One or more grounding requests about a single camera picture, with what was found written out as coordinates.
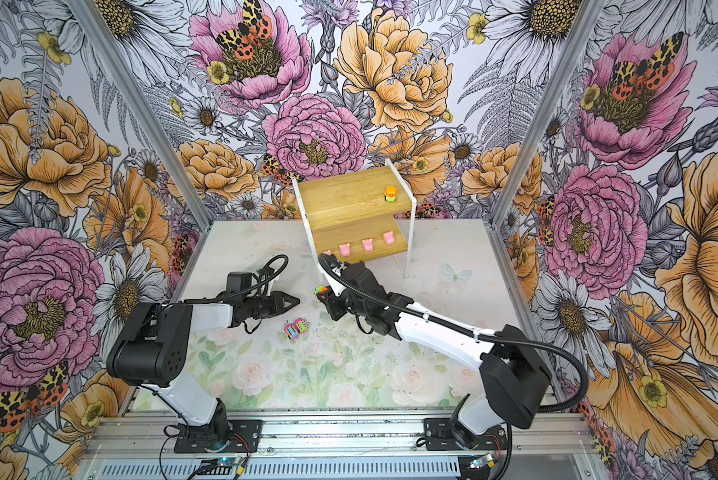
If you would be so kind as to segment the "orange green toy car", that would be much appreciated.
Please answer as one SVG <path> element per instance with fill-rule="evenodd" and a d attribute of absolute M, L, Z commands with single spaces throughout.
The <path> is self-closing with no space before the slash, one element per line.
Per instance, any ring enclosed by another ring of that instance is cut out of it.
<path fill-rule="evenodd" d="M 387 185 L 384 187 L 384 200 L 386 202 L 397 201 L 397 189 L 393 185 Z"/>

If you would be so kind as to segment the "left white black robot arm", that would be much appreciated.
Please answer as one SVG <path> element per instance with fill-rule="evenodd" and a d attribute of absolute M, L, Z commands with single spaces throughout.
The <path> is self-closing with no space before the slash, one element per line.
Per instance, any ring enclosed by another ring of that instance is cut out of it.
<path fill-rule="evenodd" d="M 299 304 L 299 298 L 281 291 L 232 300 L 141 302 L 110 349 L 107 371 L 172 409 L 182 421 L 179 438 L 187 448 L 219 451 L 232 440 L 232 428 L 222 400 L 201 387 L 186 367 L 190 336 L 277 317 Z"/>

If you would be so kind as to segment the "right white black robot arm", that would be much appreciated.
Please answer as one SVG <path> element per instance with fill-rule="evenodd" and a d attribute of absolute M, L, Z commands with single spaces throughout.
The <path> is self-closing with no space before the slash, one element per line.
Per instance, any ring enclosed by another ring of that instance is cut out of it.
<path fill-rule="evenodd" d="M 430 348 L 477 374 L 481 390 L 460 401 L 445 428 L 446 439 L 472 449 L 495 427 L 532 425 L 550 373 L 520 329 L 476 329 L 445 318 L 408 296 L 386 291 L 363 262 L 348 264 L 322 254 L 318 263 L 329 285 L 317 298 L 332 319 L 350 313 L 372 333 Z"/>

